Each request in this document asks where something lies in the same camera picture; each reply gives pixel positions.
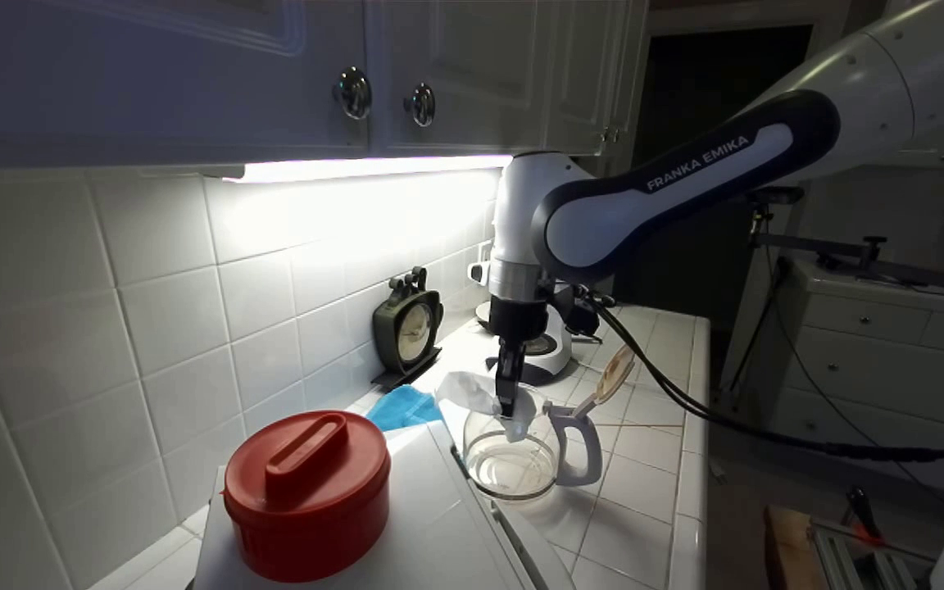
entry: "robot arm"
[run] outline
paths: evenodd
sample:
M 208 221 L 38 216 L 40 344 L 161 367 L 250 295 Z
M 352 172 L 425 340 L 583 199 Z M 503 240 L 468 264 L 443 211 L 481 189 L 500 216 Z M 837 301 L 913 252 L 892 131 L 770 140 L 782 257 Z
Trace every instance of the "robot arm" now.
M 633 242 L 712 199 L 857 166 L 944 127 L 944 0 L 890 16 L 789 74 L 722 127 L 623 178 L 567 157 L 514 157 L 494 206 L 490 265 L 500 403 L 512 413 L 526 340 L 543 330 L 543 273 L 606 277 Z

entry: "wall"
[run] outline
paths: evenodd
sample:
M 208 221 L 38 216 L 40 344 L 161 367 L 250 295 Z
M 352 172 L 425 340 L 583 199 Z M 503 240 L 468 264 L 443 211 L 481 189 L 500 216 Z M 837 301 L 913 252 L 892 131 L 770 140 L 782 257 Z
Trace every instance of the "wall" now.
M 882 259 L 944 270 L 944 172 L 864 166 L 810 187 L 801 236 L 864 242 L 890 236 Z
M 468 314 L 494 178 L 0 174 L 0 586 L 90 586 L 245 432 L 372 390 L 386 277 L 431 265 Z

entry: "white appliance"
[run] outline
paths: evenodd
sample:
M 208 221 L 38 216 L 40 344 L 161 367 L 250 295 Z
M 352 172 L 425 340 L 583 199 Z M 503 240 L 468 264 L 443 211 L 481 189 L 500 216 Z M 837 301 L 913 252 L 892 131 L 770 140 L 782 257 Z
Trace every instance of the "white appliance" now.
M 244 565 L 241 538 L 218 494 L 194 590 L 573 590 L 548 540 L 468 487 L 443 423 L 386 432 L 386 446 L 392 520 L 358 565 L 314 584 L 264 580 Z

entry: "cabinet handle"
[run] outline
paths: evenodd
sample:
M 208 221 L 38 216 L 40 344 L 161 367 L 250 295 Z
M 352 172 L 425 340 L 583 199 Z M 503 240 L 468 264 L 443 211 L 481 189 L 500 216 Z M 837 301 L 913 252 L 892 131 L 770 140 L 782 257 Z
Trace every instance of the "cabinet handle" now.
M 372 76 L 362 67 L 341 69 L 335 103 L 341 106 L 344 118 L 368 122 L 375 106 Z
M 435 90 L 420 81 L 413 91 L 403 98 L 403 113 L 418 127 L 432 127 L 435 122 Z

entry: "white cabinet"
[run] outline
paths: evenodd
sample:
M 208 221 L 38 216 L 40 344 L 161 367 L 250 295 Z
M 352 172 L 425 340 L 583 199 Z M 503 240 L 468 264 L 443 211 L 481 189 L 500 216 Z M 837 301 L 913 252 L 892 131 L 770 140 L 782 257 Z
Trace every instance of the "white cabinet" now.
M 344 0 L 0 0 L 0 164 L 358 153 Z
M 600 39 L 606 57 L 577 74 L 595 74 L 592 108 L 611 98 L 614 34 L 595 27 L 621 10 L 605 8 L 596 19 L 592 0 L 0 0 L 0 166 L 551 147 L 548 96 L 567 74 L 555 47 L 581 60 Z M 335 103 L 347 67 L 375 96 L 365 122 Z M 418 90 L 420 122 L 403 106 Z
M 794 437 L 865 443 L 860 425 L 890 446 L 944 446 L 944 295 L 796 264 L 742 398 Z M 913 470 L 944 487 L 944 461 Z

